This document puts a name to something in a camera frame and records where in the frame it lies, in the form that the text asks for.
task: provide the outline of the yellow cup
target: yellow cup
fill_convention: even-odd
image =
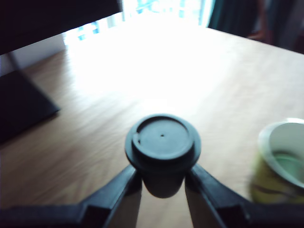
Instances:
[[[250,183],[259,203],[304,203],[304,120],[289,118],[264,128]]]

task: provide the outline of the wood grain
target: wood grain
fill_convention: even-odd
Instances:
[[[199,164],[248,198],[259,131],[304,118],[303,62],[245,38],[157,23],[70,46],[26,70],[62,110],[1,147],[1,206],[80,201],[128,164],[125,136],[153,113],[192,123]],[[166,200],[144,189],[137,227],[192,227],[184,188]]]

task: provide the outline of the black cup lid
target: black cup lid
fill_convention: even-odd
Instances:
[[[185,120],[169,114],[143,118],[129,131],[125,152],[146,173],[176,173],[191,168],[200,155],[200,137]]]

